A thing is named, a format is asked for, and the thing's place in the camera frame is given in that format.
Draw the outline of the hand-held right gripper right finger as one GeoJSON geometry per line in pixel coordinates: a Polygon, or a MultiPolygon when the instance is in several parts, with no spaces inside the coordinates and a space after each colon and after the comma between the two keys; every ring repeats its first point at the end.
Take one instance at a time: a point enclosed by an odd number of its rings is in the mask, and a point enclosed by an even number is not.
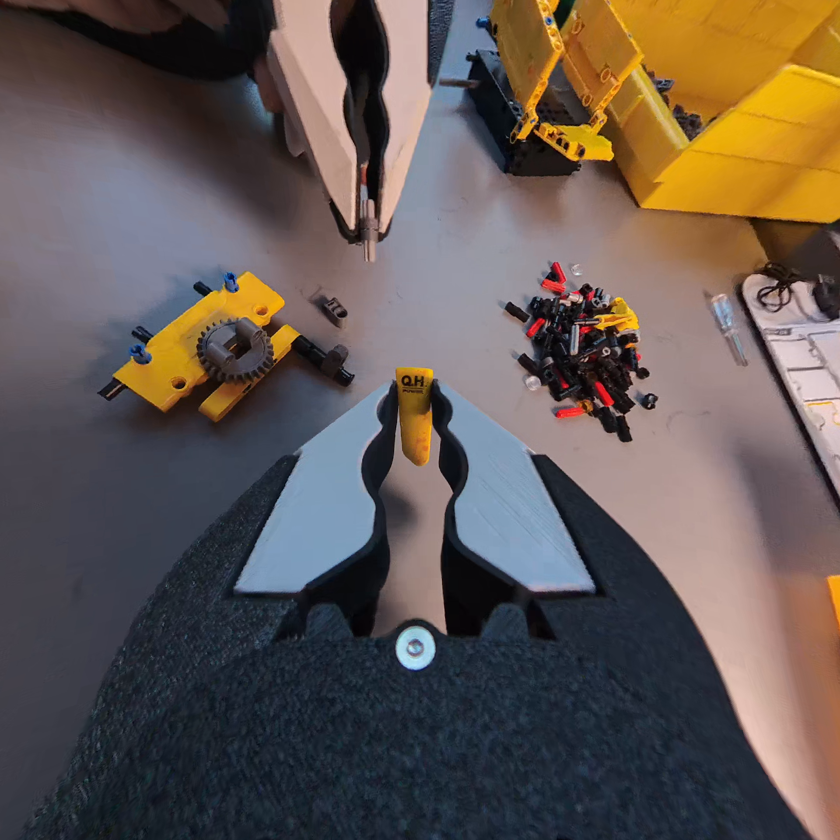
{"type": "Polygon", "coordinates": [[[552,635],[542,602],[596,594],[538,457],[441,381],[432,389],[438,468],[451,491],[440,561],[450,635],[479,635],[497,607],[552,635]]]}

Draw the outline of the small yellow connector piece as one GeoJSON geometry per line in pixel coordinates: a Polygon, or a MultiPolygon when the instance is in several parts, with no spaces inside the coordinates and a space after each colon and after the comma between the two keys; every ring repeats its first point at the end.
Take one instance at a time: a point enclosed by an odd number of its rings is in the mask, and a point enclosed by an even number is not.
{"type": "Polygon", "coordinates": [[[425,466],[433,432],[434,372],[422,367],[397,367],[395,383],[402,452],[415,466],[425,466]]]}

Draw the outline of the person's left hand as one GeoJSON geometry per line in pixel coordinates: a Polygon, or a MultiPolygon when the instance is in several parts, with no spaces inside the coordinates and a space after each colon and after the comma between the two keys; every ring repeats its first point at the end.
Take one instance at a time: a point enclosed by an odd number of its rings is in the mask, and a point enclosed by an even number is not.
{"type": "Polygon", "coordinates": [[[271,76],[267,55],[259,56],[255,60],[252,76],[263,108],[271,114],[283,113],[283,102],[273,76],[271,76]]]}

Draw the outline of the small clear-handled screwdriver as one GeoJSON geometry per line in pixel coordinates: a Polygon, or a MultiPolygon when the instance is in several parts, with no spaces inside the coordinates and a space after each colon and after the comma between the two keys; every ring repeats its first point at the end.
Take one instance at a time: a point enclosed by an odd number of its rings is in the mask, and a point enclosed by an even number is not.
{"type": "Polygon", "coordinates": [[[708,307],[720,335],[728,346],[733,361],[737,366],[746,368],[749,366],[749,361],[742,346],[730,297],[725,293],[713,295],[708,299],[708,307]]]}

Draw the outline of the person's left forearm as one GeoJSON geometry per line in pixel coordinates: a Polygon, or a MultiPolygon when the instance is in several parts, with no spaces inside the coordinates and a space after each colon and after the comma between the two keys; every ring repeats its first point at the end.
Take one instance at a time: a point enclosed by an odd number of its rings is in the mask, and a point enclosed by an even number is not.
{"type": "Polygon", "coordinates": [[[2,7],[87,15],[111,28],[148,35],[173,28],[188,17],[212,29],[228,23],[231,1],[2,1],[2,7]]]}

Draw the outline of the heap of black building pieces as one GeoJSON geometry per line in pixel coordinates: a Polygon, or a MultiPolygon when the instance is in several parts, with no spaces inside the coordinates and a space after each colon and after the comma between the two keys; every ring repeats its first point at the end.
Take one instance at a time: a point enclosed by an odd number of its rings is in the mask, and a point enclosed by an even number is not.
{"type": "Polygon", "coordinates": [[[676,84],[676,80],[670,77],[660,77],[654,70],[646,66],[643,66],[643,69],[688,141],[696,139],[706,128],[707,124],[704,122],[700,113],[687,110],[679,102],[671,102],[670,95],[676,84]]]}

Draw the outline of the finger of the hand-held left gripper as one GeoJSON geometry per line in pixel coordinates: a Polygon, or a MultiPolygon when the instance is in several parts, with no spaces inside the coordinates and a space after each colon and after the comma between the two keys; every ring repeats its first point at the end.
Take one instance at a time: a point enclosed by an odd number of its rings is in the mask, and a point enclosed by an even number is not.
{"type": "Polygon", "coordinates": [[[287,113],[290,151],[311,164],[342,236],[361,232],[368,133],[368,4],[274,1],[269,76],[287,113]]]}
{"type": "Polygon", "coordinates": [[[388,232],[406,182],[428,103],[428,2],[376,1],[385,43],[385,72],[377,105],[384,119],[378,153],[376,212],[381,236],[388,232]]]}

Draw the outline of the yellow and black robot model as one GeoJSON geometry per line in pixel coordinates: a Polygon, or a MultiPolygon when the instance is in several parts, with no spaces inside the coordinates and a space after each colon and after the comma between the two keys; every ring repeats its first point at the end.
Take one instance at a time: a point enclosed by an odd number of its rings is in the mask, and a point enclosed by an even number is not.
{"type": "Polygon", "coordinates": [[[515,176],[566,176],[614,152],[571,86],[552,87],[565,45],[555,2],[496,1],[476,21],[494,49],[466,57],[465,78],[440,77],[440,88],[467,91],[499,150],[502,170],[515,176]]]}

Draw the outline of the yellow beam assembly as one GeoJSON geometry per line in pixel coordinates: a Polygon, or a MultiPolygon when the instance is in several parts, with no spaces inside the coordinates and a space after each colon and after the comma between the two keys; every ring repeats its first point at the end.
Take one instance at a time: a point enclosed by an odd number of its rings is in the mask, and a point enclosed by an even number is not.
{"type": "Polygon", "coordinates": [[[193,288],[199,300],[161,331],[132,331],[129,360],[98,392],[104,400],[131,392],[166,413],[210,384],[198,410],[218,423],[289,354],[341,387],[353,382],[347,348],[323,350],[287,323],[285,299],[253,273],[227,272],[217,290],[202,281],[193,288]]]}

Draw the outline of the black wrist rest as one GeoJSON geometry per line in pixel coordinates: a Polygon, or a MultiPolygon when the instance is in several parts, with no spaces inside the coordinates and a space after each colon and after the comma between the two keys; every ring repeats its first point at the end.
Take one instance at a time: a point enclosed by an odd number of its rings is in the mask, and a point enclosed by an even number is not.
{"type": "Polygon", "coordinates": [[[275,22],[269,2],[232,2],[228,23],[220,30],[188,16],[147,35],[112,28],[76,12],[43,11],[38,16],[147,66],[200,81],[253,78],[275,22]]]}

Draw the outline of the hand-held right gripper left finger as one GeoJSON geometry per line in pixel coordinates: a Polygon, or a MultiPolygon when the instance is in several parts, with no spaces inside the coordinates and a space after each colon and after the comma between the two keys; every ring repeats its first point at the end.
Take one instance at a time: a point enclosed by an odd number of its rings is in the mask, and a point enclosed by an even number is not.
{"type": "Polygon", "coordinates": [[[284,460],[288,476],[234,584],[238,596],[334,604],[370,635],[390,568],[380,490],[395,449],[396,384],[387,382],[284,460]]]}

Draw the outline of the black mat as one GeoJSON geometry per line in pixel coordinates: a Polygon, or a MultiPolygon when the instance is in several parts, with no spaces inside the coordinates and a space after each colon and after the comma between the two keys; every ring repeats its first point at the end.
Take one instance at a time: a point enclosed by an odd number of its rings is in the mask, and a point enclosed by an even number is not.
{"type": "Polygon", "coordinates": [[[752,228],[769,261],[799,271],[806,277],[825,275],[839,279],[839,221],[799,223],[753,218],[752,228]]]}

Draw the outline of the pile of small building pieces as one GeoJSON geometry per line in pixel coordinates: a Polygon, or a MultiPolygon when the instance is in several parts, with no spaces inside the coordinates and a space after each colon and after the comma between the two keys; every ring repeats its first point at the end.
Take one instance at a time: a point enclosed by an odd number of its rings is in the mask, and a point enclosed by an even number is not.
{"type": "Polygon", "coordinates": [[[518,322],[528,351],[516,353],[526,375],[538,375],[560,421],[593,418],[624,444],[634,440],[628,416],[635,407],[652,411],[658,396],[640,391],[650,376],[640,352],[640,322],[620,296],[574,281],[558,260],[549,263],[539,294],[501,308],[518,322]]]}

